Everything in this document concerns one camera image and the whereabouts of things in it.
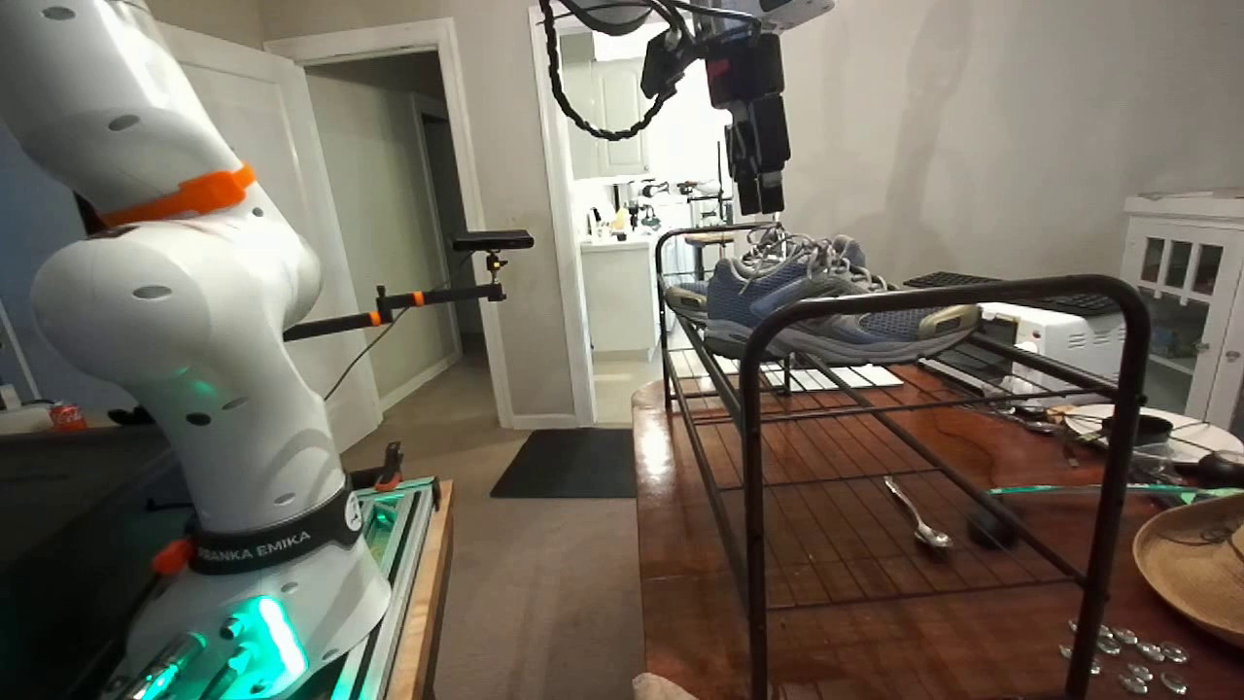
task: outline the wooden table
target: wooden table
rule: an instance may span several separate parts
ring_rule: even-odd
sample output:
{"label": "wooden table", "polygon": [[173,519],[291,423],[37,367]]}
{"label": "wooden table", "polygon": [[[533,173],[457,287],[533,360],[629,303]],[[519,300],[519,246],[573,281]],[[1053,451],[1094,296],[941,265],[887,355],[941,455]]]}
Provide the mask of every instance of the wooden table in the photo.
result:
{"label": "wooden table", "polygon": [[418,570],[411,582],[411,600],[402,607],[402,625],[396,640],[396,660],[388,675],[388,700],[436,695],[436,650],[439,650],[439,618],[449,570],[449,512],[453,485],[439,481],[439,508],[426,520],[426,542],[418,558]]}
{"label": "wooden table", "polygon": [[[1101,471],[1090,451],[978,408],[899,420],[978,481],[1048,480],[1048,464],[1057,464],[1053,480],[1072,481],[1090,481]],[[687,427],[665,416],[655,385],[638,399],[633,432],[645,668],[704,700],[746,695],[746,607],[724,558]],[[698,427],[698,434],[715,480],[737,481],[734,423],[724,420]],[[772,441],[765,434],[765,451],[765,473],[772,480],[765,519],[772,520],[765,535],[772,695],[1061,695],[1065,660],[1057,644],[1070,640],[1080,589],[1061,582],[1065,574],[1033,551],[973,548],[960,489],[948,485],[948,495],[929,481],[932,473],[913,471],[908,455],[862,420],[799,420]],[[878,473],[899,471],[908,495],[929,504],[929,519],[956,534],[960,548],[948,564],[918,558],[908,520],[882,489],[865,485],[871,473],[852,473],[853,481],[834,495],[817,489],[817,481],[842,480],[838,471],[871,465]],[[1031,503],[1019,512],[1057,551],[1085,560],[1090,498]],[[1244,653],[1186,625],[1129,564],[1129,534],[1150,512],[1150,503],[1128,503],[1102,621],[1189,650],[1194,666],[1176,673],[1194,682],[1194,695],[1238,695]],[[913,589],[943,582],[943,593],[905,596],[908,580],[918,580]],[[1102,657],[1090,695],[1124,695],[1116,675],[1128,660],[1136,657]]]}

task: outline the shelf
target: shelf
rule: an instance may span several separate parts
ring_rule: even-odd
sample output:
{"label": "shelf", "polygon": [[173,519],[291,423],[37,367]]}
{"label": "shelf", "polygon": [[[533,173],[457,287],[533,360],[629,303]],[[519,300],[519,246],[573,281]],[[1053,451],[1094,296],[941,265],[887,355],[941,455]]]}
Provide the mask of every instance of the shelf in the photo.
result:
{"label": "shelf", "polygon": [[[655,293],[665,411],[684,423],[737,582],[748,640],[748,695],[781,695],[783,690],[842,675],[842,666],[831,657],[852,650],[852,635],[857,640],[865,629],[894,625],[899,616],[913,621],[943,618],[943,612],[984,612],[992,618],[1031,618],[1043,612],[1080,621],[1080,653],[1072,653],[1072,666],[1061,666],[1053,653],[1043,657],[1031,675],[997,675],[986,690],[973,686],[969,695],[1043,695],[1057,694],[1057,675],[1065,675],[1070,695],[1085,694],[1106,596],[1094,574],[1106,570],[1116,548],[1129,445],[1119,441],[1113,451],[1072,449],[1021,427],[997,408],[1021,399],[1113,399],[1116,416],[1136,420],[1144,383],[1140,345],[1129,340],[1124,344],[1124,390],[976,336],[951,345],[951,355],[969,355],[969,360],[935,355],[960,368],[986,367],[1011,375],[1024,367],[1024,377],[1043,377],[1021,395],[1002,395],[929,375],[908,357],[887,367],[887,375],[899,377],[894,385],[853,385],[838,377],[848,360],[799,355],[781,344],[783,325],[822,314],[984,300],[1014,303],[1065,293],[1106,296],[1129,332],[1146,332],[1146,313],[1129,287],[1080,275],[798,303],[760,319],[743,355],[724,360],[698,344],[704,319]],[[667,357],[667,323],[693,340],[698,360]],[[1043,520],[1011,520],[1019,548],[984,551],[973,545],[969,512],[995,508],[984,495],[995,485],[997,465],[1008,465],[1011,480],[1057,480],[1070,473],[1070,464],[1087,465],[1102,485],[1094,503],[1101,528],[1090,528],[1090,519],[1078,520],[1080,534],[1090,534],[1080,535],[1080,548],[1070,551],[1070,535],[1043,528]],[[900,481],[925,519],[951,534],[956,548],[948,558],[929,558],[913,545],[913,524],[882,489],[882,480]],[[1039,644],[1048,644],[1048,638],[1019,638],[1014,653],[1033,657]],[[948,682],[951,673],[992,675],[984,638],[962,638],[960,650],[969,653],[962,660],[935,666],[908,644],[929,673],[932,695],[969,690],[962,682]]]}
{"label": "shelf", "polygon": [[1244,226],[1208,193],[1150,200],[1129,210],[1119,275],[1150,313],[1150,399],[1206,423],[1238,427],[1238,360],[1229,345],[1244,336],[1238,272]]}

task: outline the green light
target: green light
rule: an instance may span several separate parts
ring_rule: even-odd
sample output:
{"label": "green light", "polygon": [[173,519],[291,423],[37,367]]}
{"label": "green light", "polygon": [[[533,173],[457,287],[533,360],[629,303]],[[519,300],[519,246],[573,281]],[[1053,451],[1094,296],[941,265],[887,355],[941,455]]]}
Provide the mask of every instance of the green light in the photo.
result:
{"label": "green light", "polygon": [[168,660],[142,682],[142,690],[134,694],[138,700],[157,700],[172,695],[172,686],[180,682],[180,673],[207,650],[207,640],[199,635],[191,635],[173,653],[168,653]]}
{"label": "green light", "polygon": [[142,690],[138,700],[157,700],[172,694],[172,682],[180,682],[181,666],[164,666]]}
{"label": "green light", "polygon": [[194,395],[207,395],[207,399],[221,395],[217,385],[207,383],[207,377],[194,377],[194,383],[191,383],[191,394],[194,394]]}
{"label": "green light", "polygon": [[249,600],[229,621],[238,653],[229,668],[238,673],[224,700],[242,695],[279,695],[307,673],[307,653],[288,621],[279,600]]}
{"label": "green light", "polygon": [[393,519],[393,508],[388,508],[388,504],[376,504],[376,508],[371,508],[371,519],[369,519],[369,524],[371,524],[371,528],[379,528],[379,534],[388,534],[388,528],[393,528],[393,520],[396,520],[396,519]]}
{"label": "green light", "polygon": [[269,621],[272,644],[279,653],[282,675],[294,682],[307,673],[307,653],[294,640],[291,621],[282,618],[277,600],[261,600],[261,618]]}
{"label": "green light", "polygon": [[348,690],[344,686],[335,686],[335,695],[331,700],[344,700],[348,695]]}

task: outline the black metal frame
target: black metal frame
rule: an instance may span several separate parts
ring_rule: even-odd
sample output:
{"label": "black metal frame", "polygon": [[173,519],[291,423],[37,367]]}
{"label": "black metal frame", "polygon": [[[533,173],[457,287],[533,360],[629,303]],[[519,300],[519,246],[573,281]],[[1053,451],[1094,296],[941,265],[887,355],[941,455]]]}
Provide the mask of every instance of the black metal frame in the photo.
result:
{"label": "black metal frame", "polygon": [[[1106,604],[1106,582],[1113,582],[1113,558],[1119,545],[1119,512],[1124,512],[1124,498],[1128,498],[1128,455],[1129,455],[1129,434],[1140,423],[1140,403],[1144,403],[1144,368],[1146,368],[1146,344],[1150,344],[1150,314],[1144,307],[1144,300],[1113,275],[1053,275],[1053,281],[1011,281],[1011,285],[973,285],[973,287],[935,287],[935,293],[887,293],[887,296],[838,296],[838,300],[817,300],[817,303],[794,303],[781,307],[772,314],[765,314],[737,357],[737,390],[724,377],[724,368],[711,360],[711,355],[697,344],[697,319],[687,313],[681,313],[677,303],[667,303],[665,296],[665,265],[659,253],[672,237],[684,233],[704,233],[704,231],[672,231],[659,233],[659,241],[654,246],[655,257],[655,319],[659,319],[659,385],[665,385],[665,416],[672,420],[677,408],[687,420],[687,445],[698,465],[698,480],[708,485],[708,503],[719,524],[719,535],[725,545],[725,560],[734,568],[734,580],[743,582],[743,607],[746,607],[746,640],[748,640],[748,695],[760,700],[768,694],[768,638],[765,638],[765,503],[760,503],[760,360],[772,357],[772,344],[781,340],[783,325],[803,323],[803,319],[820,319],[820,314],[857,314],[857,313],[900,313],[900,307],[943,307],[943,303],[1031,303],[1043,296],[1102,296],[1116,303],[1116,313],[1128,323],[1128,340],[1124,340],[1124,357],[1119,357],[1119,383],[1106,385],[1101,377],[1087,377],[1072,367],[1039,357],[1039,355],[1021,355],[1014,345],[1002,344],[986,344],[986,340],[973,340],[984,344],[995,355],[1019,357],[1048,377],[1072,383],[1085,394],[1106,395],[1116,403],[1116,420],[1113,420],[1113,434],[1106,434],[1106,464],[1102,464],[1102,485],[1101,485],[1101,503],[1094,503],[1094,524],[1090,524],[1090,551],[1087,551],[1087,570],[1078,570],[1072,564],[1065,564],[1057,551],[1048,551],[1039,535],[1031,535],[1011,512],[1002,512],[992,498],[984,498],[969,480],[960,480],[951,465],[943,465],[935,455],[929,455],[918,441],[908,441],[900,427],[894,427],[894,420],[878,408],[865,408],[862,399],[857,411],[875,411],[899,441],[905,441],[921,459],[929,459],[932,471],[941,471],[948,481],[956,481],[973,503],[978,503],[984,508],[992,508],[995,519],[1011,520],[1014,534],[1033,545],[1053,568],[1061,568],[1085,596],[1080,596],[1080,616],[1078,616],[1078,638],[1072,638],[1072,657],[1070,657],[1070,675],[1065,675],[1065,694],[1070,695],[1085,695],[1087,694],[1087,668],[1090,668],[1090,650],[1094,650],[1094,629],[1102,618],[1102,604]],[[667,314],[684,325],[684,336],[693,340],[693,351],[698,357],[698,367],[708,368],[715,394],[684,394],[684,385],[672,375],[672,357],[667,357]],[[737,427],[743,441],[743,498],[746,498],[746,528],[743,528],[743,548],[737,535],[724,512],[724,503],[715,498],[715,473],[708,471],[708,455],[704,445],[697,434],[697,416],[687,411],[687,399],[697,395],[719,395],[719,403],[725,408],[725,416]]]}

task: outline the door frame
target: door frame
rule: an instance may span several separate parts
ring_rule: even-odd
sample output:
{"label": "door frame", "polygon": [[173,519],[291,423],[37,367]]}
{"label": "door frame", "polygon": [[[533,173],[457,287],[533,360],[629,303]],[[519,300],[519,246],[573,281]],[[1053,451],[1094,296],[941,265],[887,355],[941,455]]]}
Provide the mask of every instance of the door frame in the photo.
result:
{"label": "door frame", "polygon": [[[430,204],[430,220],[436,220],[436,231],[443,231],[443,205],[439,205],[439,193],[436,193],[436,174],[430,174],[430,136],[426,136],[426,115],[436,115],[436,121],[443,121],[443,126],[449,126],[449,112],[443,109],[443,103],[439,96],[426,96],[426,92],[411,92],[411,132],[414,132],[414,139],[418,139],[418,149],[423,149],[423,160],[418,160],[418,173],[423,173],[423,184],[426,184],[426,204]],[[453,281],[453,257],[449,257],[449,241],[439,233],[436,237],[439,241],[439,265],[436,265],[436,272],[439,272],[439,281],[443,285],[449,285]],[[453,355],[463,355],[463,303],[453,303],[453,313],[449,313],[449,323],[453,323]]]}
{"label": "door frame", "polygon": [[[479,160],[471,139],[471,112],[465,112],[465,78],[463,78],[463,52],[453,21],[426,21],[426,23],[388,23],[388,29],[362,29],[362,33],[323,33],[323,34],[291,34],[272,40],[265,52],[282,53],[299,68],[325,68],[325,64],[365,64],[365,60],[393,60],[393,53],[436,53],[443,78],[443,103],[449,115],[449,139],[457,160],[457,191],[465,231],[488,231],[479,191]],[[500,314],[492,303],[483,303],[483,340],[488,357],[488,385],[500,427],[514,427],[514,394],[507,394],[507,367],[506,367],[506,336]]]}
{"label": "door frame", "polygon": [[[423,132],[423,112],[448,115],[448,109],[423,92],[406,96],[406,121],[411,121],[411,136],[414,149],[414,173],[423,178],[423,200],[426,200],[426,218],[436,226],[430,248],[436,248],[436,285],[449,285],[449,248],[443,241],[443,220],[439,220],[439,204],[436,204],[436,187],[430,187],[430,154],[426,154],[426,132]],[[457,332],[457,307],[449,303],[449,336],[453,336],[453,357],[463,357],[463,332]]]}
{"label": "door frame", "polygon": [[567,153],[567,121],[553,105],[549,87],[549,52],[545,52],[545,14],[538,8],[529,8],[529,34],[533,34],[533,70],[536,70],[536,103],[538,103],[538,136],[545,136],[545,173],[549,173],[549,210],[553,210],[553,253],[560,275],[560,300],[564,300],[564,325],[567,325],[567,368],[570,368],[570,394],[573,394],[573,420],[594,423],[594,360],[589,360],[589,332],[585,332],[585,285],[583,285],[583,262],[577,262],[577,237],[570,220],[570,153]]}

